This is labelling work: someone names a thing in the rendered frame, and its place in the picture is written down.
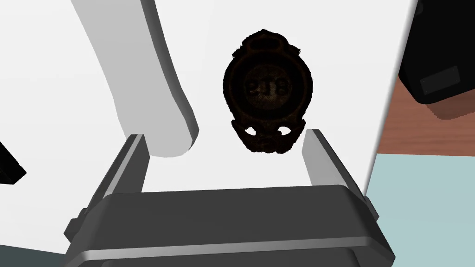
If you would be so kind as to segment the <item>dark brown round object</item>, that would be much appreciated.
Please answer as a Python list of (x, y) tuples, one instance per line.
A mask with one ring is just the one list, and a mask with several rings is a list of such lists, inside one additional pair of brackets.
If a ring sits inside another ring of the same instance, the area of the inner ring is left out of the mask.
[(242, 41), (223, 78), (231, 125), (254, 153), (288, 152), (303, 132), (313, 79), (300, 50), (262, 29)]

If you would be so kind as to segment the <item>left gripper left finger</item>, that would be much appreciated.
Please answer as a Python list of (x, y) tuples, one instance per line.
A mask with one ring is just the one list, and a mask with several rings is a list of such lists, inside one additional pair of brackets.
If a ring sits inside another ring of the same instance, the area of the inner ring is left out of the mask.
[(87, 211), (91, 211), (107, 195), (141, 192), (149, 160), (145, 136), (130, 135), (99, 184)]

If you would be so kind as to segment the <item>black angular piece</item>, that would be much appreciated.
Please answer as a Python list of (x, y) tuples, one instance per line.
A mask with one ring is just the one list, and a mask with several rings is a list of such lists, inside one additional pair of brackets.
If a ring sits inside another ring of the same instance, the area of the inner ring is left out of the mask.
[(16, 184), (27, 172), (0, 142), (0, 184)]

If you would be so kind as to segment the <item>black rounded block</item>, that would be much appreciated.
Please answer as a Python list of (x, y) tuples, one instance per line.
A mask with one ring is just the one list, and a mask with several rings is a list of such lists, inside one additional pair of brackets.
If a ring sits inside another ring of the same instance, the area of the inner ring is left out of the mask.
[(475, 0), (418, 0), (398, 76), (421, 104), (475, 89)]

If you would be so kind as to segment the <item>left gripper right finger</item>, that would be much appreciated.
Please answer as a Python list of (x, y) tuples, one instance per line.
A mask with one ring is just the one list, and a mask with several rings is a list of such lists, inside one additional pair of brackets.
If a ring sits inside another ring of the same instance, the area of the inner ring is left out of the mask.
[(306, 130), (302, 156), (312, 186), (342, 185), (357, 197), (364, 196), (320, 130)]

